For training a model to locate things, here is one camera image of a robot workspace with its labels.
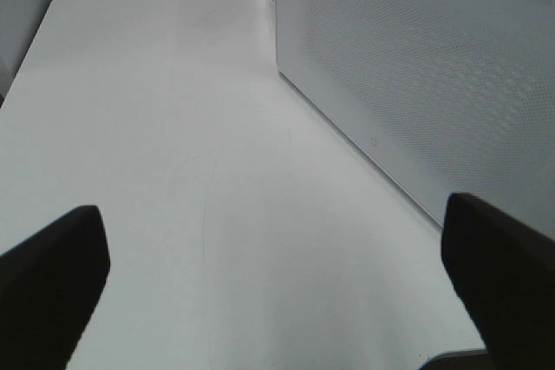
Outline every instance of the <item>perforated privacy panel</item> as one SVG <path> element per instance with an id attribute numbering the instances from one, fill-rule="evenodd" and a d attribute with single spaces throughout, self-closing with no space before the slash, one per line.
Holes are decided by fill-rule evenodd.
<path id="1" fill-rule="evenodd" d="M 277 60 L 439 223 L 470 191 L 555 236 L 555 0 L 277 0 Z"/>

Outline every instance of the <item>wall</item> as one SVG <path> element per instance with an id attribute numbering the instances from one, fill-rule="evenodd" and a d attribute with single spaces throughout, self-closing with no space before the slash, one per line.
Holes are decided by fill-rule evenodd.
<path id="1" fill-rule="evenodd" d="M 0 94 L 7 93 L 51 0 L 0 0 Z"/>

